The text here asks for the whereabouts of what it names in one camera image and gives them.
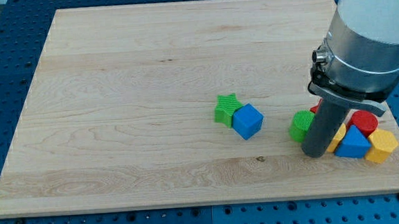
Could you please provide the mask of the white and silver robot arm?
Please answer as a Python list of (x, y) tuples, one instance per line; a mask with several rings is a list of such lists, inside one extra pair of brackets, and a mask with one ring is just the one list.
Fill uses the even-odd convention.
[(399, 0), (339, 0), (312, 61), (308, 90), (322, 99), (319, 115), (383, 115), (399, 82)]

